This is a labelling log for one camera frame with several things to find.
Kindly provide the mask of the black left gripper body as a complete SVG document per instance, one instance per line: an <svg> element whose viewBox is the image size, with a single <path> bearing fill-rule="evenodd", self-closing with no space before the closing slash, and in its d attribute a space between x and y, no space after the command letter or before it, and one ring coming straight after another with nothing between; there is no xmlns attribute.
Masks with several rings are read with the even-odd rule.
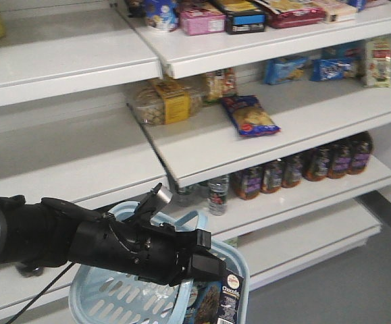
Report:
<svg viewBox="0 0 391 324"><path fill-rule="evenodd" d="M209 252L209 240L201 229L177 232L166 223L132 227L116 220L83 221L70 244L68 260L175 286L193 279L190 258L196 252Z"/></svg>

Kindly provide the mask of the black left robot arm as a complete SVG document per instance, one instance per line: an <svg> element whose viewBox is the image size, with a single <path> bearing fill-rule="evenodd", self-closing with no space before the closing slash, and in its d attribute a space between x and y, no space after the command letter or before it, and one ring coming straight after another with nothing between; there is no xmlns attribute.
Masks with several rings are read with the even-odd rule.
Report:
<svg viewBox="0 0 391 324"><path fill-rule="evenodd" d="M211 234L153 225L158 209L149 196L120 220L114 213L56 198L29 205L22 195L0 197L0 264L60 267L73 262L169 286L221 279L226 263L211 253Z"/></svg>

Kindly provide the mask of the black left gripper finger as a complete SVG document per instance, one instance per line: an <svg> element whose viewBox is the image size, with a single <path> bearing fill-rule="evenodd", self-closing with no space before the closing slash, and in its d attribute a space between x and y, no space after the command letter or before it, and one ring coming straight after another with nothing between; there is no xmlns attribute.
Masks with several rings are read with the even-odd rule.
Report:
<svg viewBox="0 0 391 324"><path fill-rule="evenodd" d="M219 281L226 274L226 262L210 252L196 252L190 258L190 277L197 281Z"/></svg>

